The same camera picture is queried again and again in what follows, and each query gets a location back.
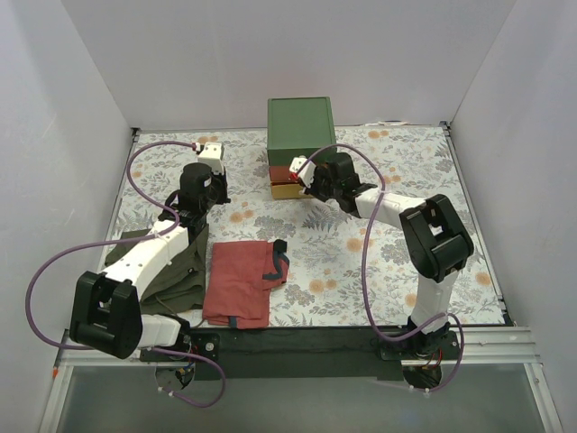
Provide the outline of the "yellow drawer box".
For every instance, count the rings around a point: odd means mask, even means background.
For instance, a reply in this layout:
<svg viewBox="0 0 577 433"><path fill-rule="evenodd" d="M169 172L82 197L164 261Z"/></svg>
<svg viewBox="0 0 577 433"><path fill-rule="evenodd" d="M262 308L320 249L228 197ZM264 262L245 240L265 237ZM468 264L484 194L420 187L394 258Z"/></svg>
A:
<svg viewBox="0 0 577 433"><path fill-rule="evenodd" d="M275 200L310 198L310 195L304 192L304 187L295 182L271 183L270 192Z"/></svg>

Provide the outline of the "red drawer box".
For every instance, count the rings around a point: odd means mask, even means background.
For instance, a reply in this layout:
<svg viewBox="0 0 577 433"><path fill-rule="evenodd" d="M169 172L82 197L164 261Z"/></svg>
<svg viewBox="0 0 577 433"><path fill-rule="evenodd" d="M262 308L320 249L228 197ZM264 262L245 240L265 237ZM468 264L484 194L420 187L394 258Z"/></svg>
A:
<svg viewBox="0 0 577 433"><path fill-rule="evenodd" d="M269 176L271 185L296 184L289 171L289 166L270 166Z"/></svg>

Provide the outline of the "green drawer box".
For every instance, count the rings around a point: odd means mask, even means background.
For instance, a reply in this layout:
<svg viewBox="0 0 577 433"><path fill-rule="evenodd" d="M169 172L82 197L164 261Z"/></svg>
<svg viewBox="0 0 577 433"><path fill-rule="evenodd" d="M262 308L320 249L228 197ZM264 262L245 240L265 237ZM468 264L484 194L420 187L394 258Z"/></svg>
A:
<svg viewBox="0 0 577 433"><path fill-rule="evenodd" d="M329 97L270 98L267 157L270 166L289 166L294 157L309 157L336 143Z"/></svg>

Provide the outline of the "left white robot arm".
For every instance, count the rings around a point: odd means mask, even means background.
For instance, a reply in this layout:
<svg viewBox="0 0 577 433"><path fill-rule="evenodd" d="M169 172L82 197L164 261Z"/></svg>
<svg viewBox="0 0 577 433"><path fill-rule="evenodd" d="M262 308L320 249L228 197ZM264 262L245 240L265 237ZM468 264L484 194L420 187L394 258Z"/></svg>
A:
<svg viewBox="0 0 577 433"><path fill-rule="evenodd" d="M149 239L132 246L102 272L85 272L77 282L69 334L72 341L120 359L137 349L160 346L174 361L192 348L186 325L167 313L142 312L151 284L181 287L206 280L206 216L228 203L225 169L220 162L186 165L179 188Z"/></svg>

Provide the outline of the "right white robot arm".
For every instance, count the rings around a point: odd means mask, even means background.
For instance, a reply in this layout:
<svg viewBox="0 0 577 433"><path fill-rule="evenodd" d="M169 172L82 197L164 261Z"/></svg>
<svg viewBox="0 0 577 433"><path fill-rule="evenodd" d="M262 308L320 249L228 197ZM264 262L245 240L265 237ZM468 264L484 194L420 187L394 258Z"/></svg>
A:
<svg viewBox="0 0 577 433"><path fill-rule="evenodd" d="M330 154L322 165L295 157L289 173L308 195L323 202L333 199L344 213L366 219L364 248L376 221L402 231L418 273L417 300L408 318L409 331L381 338L391 343L408 339L414 356L432 356L441 346L437 332L446 328L453 285L474 253L473 241L450 199L441 194L431 198L394 194L386 190L383 177L379 186L362 182L346 152Z"/></svg>

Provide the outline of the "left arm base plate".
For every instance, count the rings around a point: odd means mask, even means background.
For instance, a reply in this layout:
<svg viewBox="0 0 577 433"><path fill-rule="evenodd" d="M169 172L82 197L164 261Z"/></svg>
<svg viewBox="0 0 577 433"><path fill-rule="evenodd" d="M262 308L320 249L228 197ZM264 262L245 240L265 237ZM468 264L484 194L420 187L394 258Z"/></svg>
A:
<svg viewBox="0 0 577 433"><path fill-rule="evenodd" d="M192 333L183 336L176 345L165 347L165 350L187 352L201 355L213 361L217 361L220 349L220 336L217 333ZM184 355L166 355L149 350L142 350L139 355L142 362L190 362L191 359Z"/></svg>

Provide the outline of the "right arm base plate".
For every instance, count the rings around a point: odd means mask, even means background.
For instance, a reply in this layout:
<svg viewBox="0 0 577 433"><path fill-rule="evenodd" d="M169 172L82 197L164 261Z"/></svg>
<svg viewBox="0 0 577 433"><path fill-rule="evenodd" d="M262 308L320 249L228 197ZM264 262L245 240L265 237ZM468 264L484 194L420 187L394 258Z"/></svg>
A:
<svg viewBox="0 0 577 433"><path fill-rule="evenodd" d="M399 343L379 342L376 355L383 361L426 361L441 355L456 360L461 347L457 335L448 331L442 336L413 336Z"/></svg>

